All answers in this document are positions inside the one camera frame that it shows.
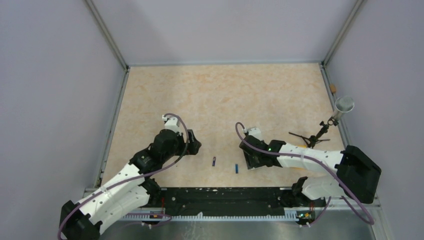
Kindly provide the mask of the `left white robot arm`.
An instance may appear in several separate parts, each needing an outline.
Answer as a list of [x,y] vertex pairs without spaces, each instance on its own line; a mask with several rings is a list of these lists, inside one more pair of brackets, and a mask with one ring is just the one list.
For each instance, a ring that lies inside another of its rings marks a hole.
[[98,240],[107,228],[136,208],[154,207],[161,188],[151,178],[165,170],[174,156],[196,155],[202,146],[193,130],[163,129],[145,149],[137,152],[108,182],[77,202],[69,200],[61,208],[59,240]]

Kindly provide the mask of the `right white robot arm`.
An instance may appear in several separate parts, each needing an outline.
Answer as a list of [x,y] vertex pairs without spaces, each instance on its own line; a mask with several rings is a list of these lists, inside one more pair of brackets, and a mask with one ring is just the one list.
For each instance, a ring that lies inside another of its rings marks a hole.
[[249,135],[239,148],[249,169],[267,166],[323,173],[322,177],[302,178],[294,185],[293,200],[299,206],[323,197],[349,197],[371,204],[382,173],[373,160],[353,145],[344,150],[315,150],[282,140],[266,144]]

